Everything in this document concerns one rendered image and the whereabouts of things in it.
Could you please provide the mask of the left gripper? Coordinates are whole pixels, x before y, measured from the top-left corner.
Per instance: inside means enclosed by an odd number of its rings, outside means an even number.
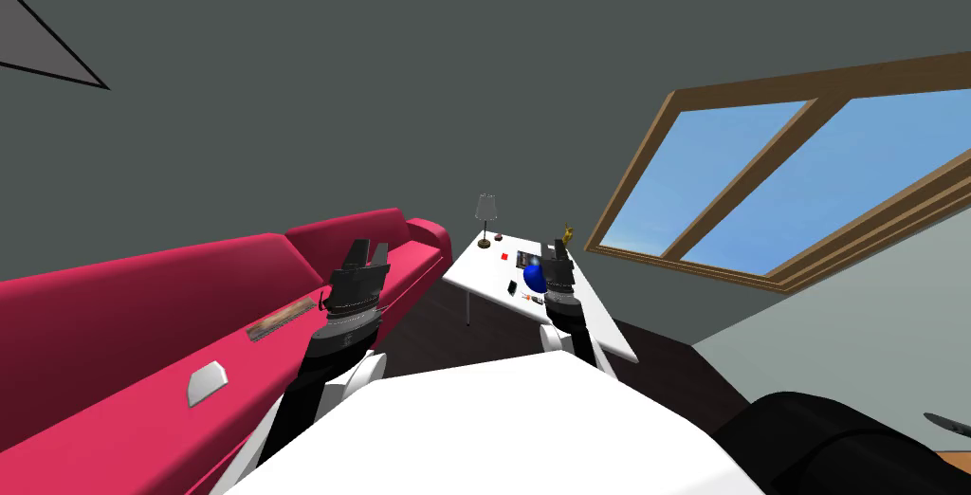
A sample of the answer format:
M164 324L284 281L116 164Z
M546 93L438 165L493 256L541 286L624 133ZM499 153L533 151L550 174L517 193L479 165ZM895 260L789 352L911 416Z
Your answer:
M390 270L388 265L389 244L376 246L369 262L369 239L356 239L342 262L330 276L331 292L319 299L319 310L326 311L329 319L348 317L371 308L377 308L380 292Z

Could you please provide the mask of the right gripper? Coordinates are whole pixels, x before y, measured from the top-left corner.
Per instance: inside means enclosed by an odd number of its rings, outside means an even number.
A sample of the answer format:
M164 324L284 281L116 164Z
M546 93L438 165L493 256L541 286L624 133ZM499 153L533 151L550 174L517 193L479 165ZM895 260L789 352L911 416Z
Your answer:
M541 268L547 293L573 293L573 261L569 259L564 240L540 244Z

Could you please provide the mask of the white table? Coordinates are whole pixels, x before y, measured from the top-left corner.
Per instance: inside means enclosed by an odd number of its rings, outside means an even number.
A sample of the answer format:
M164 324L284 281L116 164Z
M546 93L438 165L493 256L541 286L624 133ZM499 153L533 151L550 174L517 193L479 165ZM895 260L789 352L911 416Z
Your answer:
M528 291L525 289L522 271L516 267L516 255L519 250L540 255L540 244L537 241L528 241L512 235L505 235L501 241L493 241L489 248L479 248L476 241L473 241L446 272L444 280L470 295L490 300L531 321L549 324L544 307L524 297ZM508 254L506 261L501 259L503 253ZM574 262L573 274L576 282L575 295L582 305L586 327L591 337L603 351L637 363L637 354L616 327L612 316L596 295L578 262ZM511 280L515 280L518 285L513 296L507 292Z

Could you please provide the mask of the grey table lamp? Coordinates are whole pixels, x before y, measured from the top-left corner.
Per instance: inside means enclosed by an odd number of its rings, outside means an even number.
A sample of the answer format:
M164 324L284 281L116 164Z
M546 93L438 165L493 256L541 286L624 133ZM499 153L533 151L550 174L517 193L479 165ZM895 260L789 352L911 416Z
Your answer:
M478 198L475 217L483 223L482 237L477 241L479 248L489 248L491 241L487 236L487 224L498 217L496 197L494 194L481 193Z

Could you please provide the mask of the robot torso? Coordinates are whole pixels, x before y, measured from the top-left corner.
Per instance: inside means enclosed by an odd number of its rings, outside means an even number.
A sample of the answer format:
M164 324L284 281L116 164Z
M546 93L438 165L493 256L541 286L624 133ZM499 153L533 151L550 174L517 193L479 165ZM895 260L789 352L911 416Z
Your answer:
M227 495L763 495L704 431L556 351L374 381Z

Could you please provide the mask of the pale grey flat object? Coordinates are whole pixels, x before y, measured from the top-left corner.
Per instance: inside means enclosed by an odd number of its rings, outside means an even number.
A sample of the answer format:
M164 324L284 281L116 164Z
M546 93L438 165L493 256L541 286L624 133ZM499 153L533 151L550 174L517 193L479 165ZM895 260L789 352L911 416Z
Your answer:
M212 361L199 368L190 375L186 395L188 407L193 408L209 398L217 390L228 384L228 376L224 367L217 361Z

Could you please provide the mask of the wooden framed window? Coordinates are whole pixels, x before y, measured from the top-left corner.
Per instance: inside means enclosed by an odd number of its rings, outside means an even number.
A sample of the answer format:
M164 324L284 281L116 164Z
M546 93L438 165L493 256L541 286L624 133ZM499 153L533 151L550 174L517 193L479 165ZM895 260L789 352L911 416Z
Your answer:
M971 206L971 51L672 92L586 250L795 293Z

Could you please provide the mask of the red sofa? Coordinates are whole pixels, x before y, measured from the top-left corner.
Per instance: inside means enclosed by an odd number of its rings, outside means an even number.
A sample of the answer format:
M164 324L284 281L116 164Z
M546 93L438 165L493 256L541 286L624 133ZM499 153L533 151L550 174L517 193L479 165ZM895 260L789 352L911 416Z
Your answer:
M398 209L0 283L0 495L202 495L294 379L356 239L389 244L387 336L447 271L447 231ZM212 361L228 384L188 407Z

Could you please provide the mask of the grey black-framed wall picture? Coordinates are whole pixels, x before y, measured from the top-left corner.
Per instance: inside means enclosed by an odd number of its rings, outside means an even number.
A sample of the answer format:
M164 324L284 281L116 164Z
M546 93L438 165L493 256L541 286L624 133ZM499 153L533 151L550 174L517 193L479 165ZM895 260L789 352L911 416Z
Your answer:
M25 0L0 0L0 66L109 89Z

